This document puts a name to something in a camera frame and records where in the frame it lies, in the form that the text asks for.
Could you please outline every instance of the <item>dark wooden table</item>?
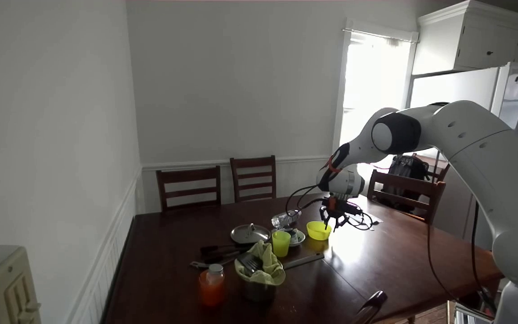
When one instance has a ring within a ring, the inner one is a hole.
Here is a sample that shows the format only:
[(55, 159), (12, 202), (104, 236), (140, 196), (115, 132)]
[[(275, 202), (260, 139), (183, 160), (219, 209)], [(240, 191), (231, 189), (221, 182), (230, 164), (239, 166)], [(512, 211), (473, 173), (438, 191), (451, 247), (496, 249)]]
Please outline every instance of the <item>dark wooden table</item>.
[[(444, 303), (447, 294), (437, 285), (426, 258), (428, 227), (365, 198), (354, 202), (381, 223), (372, 231), (347, 225), (332, 232), (323, 259), (289, 268), (267, 304), (246, 301), (240, 279), (226, 265), (226, 301), (215, 310), (199, 306), (197, 270), (188, 268), (188, 261), (203, 245), (228, 245), (235, 225), (269, 229), (271, 216), (284, 211), (284, 200), (181, 216), (140, 214), (129, 231), (104, 322), (352, 322), (375, 290), (388, 295), (377, 319), (404, 319)], [(318, 220), (318, 204), (302, 214), (298, 229), (303, 231), (307, 220)], [(314, 241), (305, 240), (282, 261), (314, 254), (312, 247)], [(431, 229), (429, 247), (433, 268), (455, 297), (476, 292), (465, 241)], [(483, 285), (499, 279), (485, 250), (476, 249), (476, 270)]]

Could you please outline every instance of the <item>white baseboard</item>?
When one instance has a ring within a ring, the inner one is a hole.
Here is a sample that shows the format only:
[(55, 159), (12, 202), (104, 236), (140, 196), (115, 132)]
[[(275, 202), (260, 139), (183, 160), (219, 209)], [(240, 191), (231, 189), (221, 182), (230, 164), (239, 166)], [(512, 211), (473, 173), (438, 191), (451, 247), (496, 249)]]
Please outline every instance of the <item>white baseboard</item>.
[(91, 272), (66, 315), (64, 324), (98, 324), (111, 288), (113, 274), (122, 252), (134, 211), (136, 180), (129, 184), (115, 218), (102, 238)]

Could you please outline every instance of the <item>white refrigerator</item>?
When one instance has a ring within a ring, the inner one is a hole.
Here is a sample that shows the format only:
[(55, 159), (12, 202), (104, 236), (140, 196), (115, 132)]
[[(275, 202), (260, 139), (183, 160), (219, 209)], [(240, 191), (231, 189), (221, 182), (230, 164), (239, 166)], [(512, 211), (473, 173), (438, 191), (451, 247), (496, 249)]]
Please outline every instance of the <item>white refrigerator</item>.
[(518, 63), (415, 78), (410, 105), (474, 101), (518, 132)]
[[(474, 101), (518, 132), (518, 63), (415, 78), (408, 97), (408, 106)], [(469, 240), (473, 213), (474, 196), (451, 168), (446, 175), (446, 189), (438, 202), (433, 225)], [(474, 241), (480, 247), (490, 247), (490, 231), (481, 216), (478, 218)]]

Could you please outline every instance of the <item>plate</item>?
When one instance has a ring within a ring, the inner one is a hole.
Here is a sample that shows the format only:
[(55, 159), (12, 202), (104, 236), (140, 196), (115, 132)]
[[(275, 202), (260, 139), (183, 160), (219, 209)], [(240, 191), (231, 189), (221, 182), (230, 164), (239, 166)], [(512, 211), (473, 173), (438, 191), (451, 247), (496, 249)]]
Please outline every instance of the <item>plate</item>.
[(303, 232), (300, 232), (298, 229), (284, 229), (287, 234), (291, 234), (291, 243), (289, 243), (289, 247), (298, 247), (300, 243), (303, 243), (305, 241), (305, 234)]
[(253, 245), (258, 240), (267, 241), (269, 234), (260, 225), (244, 223), (230, 231), (230, 240), (237, 245)]

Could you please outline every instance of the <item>doorway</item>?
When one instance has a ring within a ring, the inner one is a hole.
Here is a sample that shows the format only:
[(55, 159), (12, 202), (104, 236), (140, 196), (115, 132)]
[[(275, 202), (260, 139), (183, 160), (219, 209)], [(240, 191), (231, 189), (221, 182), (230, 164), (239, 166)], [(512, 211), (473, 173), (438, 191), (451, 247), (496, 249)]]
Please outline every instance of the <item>doorway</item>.
[(379, 108), (404, 108), (413, 36), (350, 31), (338, 142), (352, 141)]

